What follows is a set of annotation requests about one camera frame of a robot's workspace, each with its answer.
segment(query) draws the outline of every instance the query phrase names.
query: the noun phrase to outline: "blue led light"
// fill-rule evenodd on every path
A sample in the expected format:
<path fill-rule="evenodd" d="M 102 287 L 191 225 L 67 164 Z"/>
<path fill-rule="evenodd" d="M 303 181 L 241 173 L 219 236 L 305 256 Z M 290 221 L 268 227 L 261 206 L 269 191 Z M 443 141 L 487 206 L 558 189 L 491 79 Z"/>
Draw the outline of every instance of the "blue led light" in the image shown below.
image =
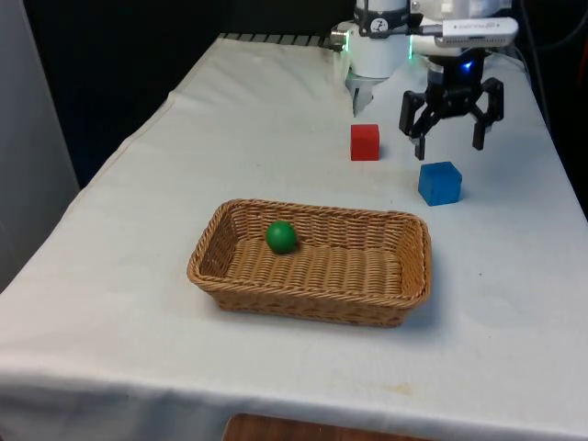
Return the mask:
<path fill-rule="evenodd" d="M 466 62 L 465 64 L 461 65 L 461 69 L 463 69 L 464 72 L 469 74 L 469 71 L 471 70 L 471 66 L 473 66 L 473 65 L 474 65 L 474 62 Z"/>

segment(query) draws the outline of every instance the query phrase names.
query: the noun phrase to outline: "red cube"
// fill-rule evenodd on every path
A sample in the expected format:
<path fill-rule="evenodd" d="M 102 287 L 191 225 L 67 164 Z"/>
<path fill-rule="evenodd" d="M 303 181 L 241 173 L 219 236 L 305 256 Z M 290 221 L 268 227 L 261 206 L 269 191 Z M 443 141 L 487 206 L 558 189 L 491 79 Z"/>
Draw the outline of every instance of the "red cube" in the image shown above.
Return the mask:
<path fill-rule="evenodd" d="M 351 160 L 379 160 L 378 124 L 354 124 L 351 126 Z"/>

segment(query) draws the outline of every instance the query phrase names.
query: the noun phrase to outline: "blue cube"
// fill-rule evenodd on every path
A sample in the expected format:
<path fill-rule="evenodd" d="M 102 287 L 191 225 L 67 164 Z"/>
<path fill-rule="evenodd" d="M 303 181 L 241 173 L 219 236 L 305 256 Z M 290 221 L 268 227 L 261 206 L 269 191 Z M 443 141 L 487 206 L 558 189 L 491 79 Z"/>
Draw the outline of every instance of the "blue cube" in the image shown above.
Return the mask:
<path fill-rule="evenodd" d="M 452 163 L 423 165 L 419 193 L 431 207 L 455 204 L 459 201 L 461 180 L 461 173 Z"/>

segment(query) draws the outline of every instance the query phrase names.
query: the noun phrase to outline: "green ball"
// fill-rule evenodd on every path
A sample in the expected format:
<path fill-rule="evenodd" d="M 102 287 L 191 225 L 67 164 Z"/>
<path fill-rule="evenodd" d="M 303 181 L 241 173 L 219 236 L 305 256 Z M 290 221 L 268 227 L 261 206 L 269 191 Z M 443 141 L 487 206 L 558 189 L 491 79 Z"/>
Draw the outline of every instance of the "green ball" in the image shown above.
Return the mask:
<path fill-rule="evenodd" d="M 279 220 L 267 228 L 266 242 L 274 253 L 288 254 L 296 250 L 298 236 L 289 223 Z"/>

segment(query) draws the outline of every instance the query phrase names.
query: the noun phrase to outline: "white tablecloth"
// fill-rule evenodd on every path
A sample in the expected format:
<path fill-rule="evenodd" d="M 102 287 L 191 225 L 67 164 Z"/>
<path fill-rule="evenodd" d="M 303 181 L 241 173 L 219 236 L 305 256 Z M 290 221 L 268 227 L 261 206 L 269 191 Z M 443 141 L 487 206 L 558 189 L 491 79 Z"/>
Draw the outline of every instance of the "white tablecloth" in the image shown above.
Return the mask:
<path fill-rule="evenodd" d="M 352 163 L 332 57 L 219 40 L 110 158 L 0 296 L 5 441 L 213 441 L 242 412 L 588 439 L 588 228 L 519 65 L 488 60 L 506 119 L 484 152 L 470 118 L 433 130 L 427 162 L 452 161 L 464 198 L 429 208 L 397 128 L 422 65 L 358 119 L 380 124 L 383 159 Z M 433 296 L 391 330 L 222 312 L 186 265 L 231 198 L 413 212 L 433 238 Z"/>

